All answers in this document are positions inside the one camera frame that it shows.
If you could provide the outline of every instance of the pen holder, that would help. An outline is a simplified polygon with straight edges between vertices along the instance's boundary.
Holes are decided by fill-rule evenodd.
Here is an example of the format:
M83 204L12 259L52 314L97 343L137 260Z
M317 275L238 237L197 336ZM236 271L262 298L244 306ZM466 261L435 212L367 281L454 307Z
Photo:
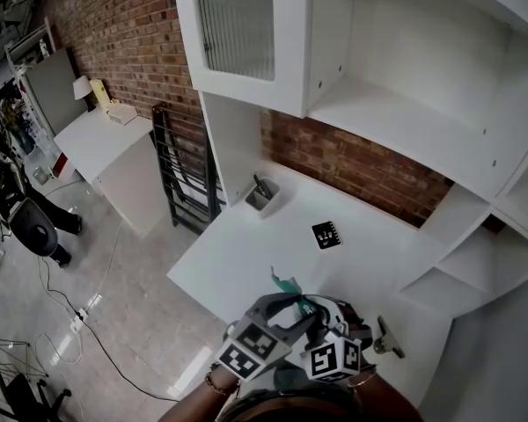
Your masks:
M262 181L268 187L268 190L272 193L272 199L268 200L266 197L264 197L260 193L258 186L254 185L245 197L245 203L254 211L255 214L257 214L261 219L264 219L278 206L282 189L270 178L261 178L260 181Z

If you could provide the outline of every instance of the lamp shade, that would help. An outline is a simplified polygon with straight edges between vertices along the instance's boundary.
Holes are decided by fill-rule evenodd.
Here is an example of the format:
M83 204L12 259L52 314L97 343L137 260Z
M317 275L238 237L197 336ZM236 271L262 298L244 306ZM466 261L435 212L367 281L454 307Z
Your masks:
M84 98L90 92L92 92L92 87L90 86L90 82L88 81L88 78L86 78L85 76L81 76L80 78L78 78L78 80L75 80L75 82L72 84L72 87L74 88L74 99L75 100Z

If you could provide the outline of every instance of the table lamp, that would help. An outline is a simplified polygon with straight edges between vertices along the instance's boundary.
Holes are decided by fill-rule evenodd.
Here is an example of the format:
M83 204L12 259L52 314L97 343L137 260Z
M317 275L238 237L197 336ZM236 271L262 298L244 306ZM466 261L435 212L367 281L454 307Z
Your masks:
M88 78L86 78L85 76L81 76L80 78L75 80L75 82L72 84L72 87L74 88L74 99L79 100L83 98L86 104L88 105L88 113L90 111L93 111L96 106L94 106L90 101L90 93L92 92L92 87L90 86Z

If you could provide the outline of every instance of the black metal rack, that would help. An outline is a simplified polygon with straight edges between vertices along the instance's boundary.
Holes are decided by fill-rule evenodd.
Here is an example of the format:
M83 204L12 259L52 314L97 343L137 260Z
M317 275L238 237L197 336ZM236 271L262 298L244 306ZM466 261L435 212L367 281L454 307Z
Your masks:
M178 113L164 104L152 107L152 129L160 177L170 206L172 224L201 234L221 212L217 198L215 160L203 119ZM195 199L187 190L195 191Z

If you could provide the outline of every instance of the power strip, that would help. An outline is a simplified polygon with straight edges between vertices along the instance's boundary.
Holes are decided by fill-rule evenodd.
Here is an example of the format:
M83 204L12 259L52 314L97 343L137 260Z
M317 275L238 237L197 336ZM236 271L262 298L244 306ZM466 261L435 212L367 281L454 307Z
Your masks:
M70 330L75 334L82 329L84 322L88 318L88 313L82 308L78 310L78 315L79 316L74 316L74 319L70 322Z

